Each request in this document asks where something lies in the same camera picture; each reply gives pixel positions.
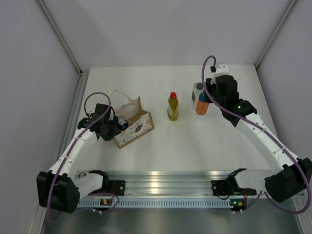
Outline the dark blue pump bottle front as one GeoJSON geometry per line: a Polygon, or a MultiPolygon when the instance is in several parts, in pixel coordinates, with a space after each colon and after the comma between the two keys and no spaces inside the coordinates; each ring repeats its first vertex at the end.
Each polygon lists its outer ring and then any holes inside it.
{"type": "Polygon", "coordinates": [[[126,121],[126,120],[124,120],[124,119],[122,119],[122,118],[119,118],[119,119],[118,119],[117,126],[118,126],[118,128],[119,128],[121,131],[124,131],[125,129],[128,128],[129,123],[128,123],[128,121],[126,121]]]}

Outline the teal blue pump bottle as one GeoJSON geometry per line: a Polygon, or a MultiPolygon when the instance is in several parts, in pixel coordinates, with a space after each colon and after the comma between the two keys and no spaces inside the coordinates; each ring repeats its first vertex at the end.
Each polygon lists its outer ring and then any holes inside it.
{"type": "Polygon", "coordinates": [[[195,111],[198,115],[203,116],[207,113],[208,107],[209,107],[209,103],[206,101],[205,95],[201,93],[198,97],[195,111]]]}

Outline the clear square bottle dark cap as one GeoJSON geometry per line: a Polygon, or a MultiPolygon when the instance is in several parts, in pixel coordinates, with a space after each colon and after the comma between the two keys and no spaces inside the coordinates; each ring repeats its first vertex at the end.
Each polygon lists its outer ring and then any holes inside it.
{"type": "Polygon", "coordinates": [[[193,109],[195,110],[197,107],[197,102],[199,99],[199,95],[204,91],[203,84],[201,82],[196,82],[193,84],[192,96],[191,96],[191,104],[193,109]]]}

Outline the canvas and burlap tote bag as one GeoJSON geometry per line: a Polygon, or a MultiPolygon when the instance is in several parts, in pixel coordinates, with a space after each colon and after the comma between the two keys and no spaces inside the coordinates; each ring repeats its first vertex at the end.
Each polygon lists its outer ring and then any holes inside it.
{"type": "Polygon", "coordinates": [[[129,126],[124,131],[119,129],[119,133],[114,137],[114,141],[119,149],[124,148],[141,136],[154,129],[152,114],[142,108],[141,98],[130,98],[127,94],[119,90],[111,90],[112,93],[124,95],[128,101],[120,107],[114,109],[115,115],[128,121],[129,126]]]}

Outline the yellow liquid bottle red cap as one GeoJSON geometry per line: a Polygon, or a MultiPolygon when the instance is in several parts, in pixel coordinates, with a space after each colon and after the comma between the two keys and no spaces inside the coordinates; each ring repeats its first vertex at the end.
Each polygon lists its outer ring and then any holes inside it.
{"type": "Polygon", "coordinates": [[[178,98],[175,92],[171,92],[168,98],[167,115],[170,121],[178,119],[178,98]]]}

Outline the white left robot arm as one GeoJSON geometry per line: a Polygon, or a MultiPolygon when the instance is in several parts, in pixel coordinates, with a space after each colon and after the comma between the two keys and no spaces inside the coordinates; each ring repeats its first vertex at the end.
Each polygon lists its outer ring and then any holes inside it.
{"type": "Polygon", "coordinates": [[[106,172],[90,170],[79,179],[76,174],[89,149],[100,138],[109,141],[117,134],[116,119],[111,106],[98,103],[95,111],[78,123],[64,153],[47,172],[40,172],[36,178],[41,207],[71,214],[87,195],[109,192],[110,180],[106,172]]]}

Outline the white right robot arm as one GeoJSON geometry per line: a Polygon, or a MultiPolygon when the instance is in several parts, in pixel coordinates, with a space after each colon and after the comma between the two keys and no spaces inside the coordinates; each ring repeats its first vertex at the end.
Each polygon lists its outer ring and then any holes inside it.
{"type": "Polygon", "coordinates": [[[262,121],[254,106],[239,97],[237,87],[237,81],[230,75],[207,78],[205,98],[216,104],[223,117],[254,145],[270,171],[237,169],[228,175],[227,188],[233,194],[243,189],[263,191],[282,203],[306,189],[312,176],[312,162],[309,158],[300,159],[287,149],[262,121]]]}

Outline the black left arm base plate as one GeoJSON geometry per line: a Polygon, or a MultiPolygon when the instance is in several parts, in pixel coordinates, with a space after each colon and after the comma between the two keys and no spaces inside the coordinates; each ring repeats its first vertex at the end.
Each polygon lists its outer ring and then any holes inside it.
{"type": "Polygon", "coordinates": [[[124,180],[110,180],[107,192],[118,196],[124,196],[125,183],[124,180]]]}

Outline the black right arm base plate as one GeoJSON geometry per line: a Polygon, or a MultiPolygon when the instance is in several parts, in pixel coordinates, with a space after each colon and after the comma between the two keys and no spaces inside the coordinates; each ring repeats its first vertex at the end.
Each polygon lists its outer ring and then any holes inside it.
{"type": "Polygon", "coordinates": [[[232,185],[227,179],[225,180],[212,180],[212,191],[214,196],[232,196],[232,195],[257,195],[254,189],[241,189],[232,185]]]}

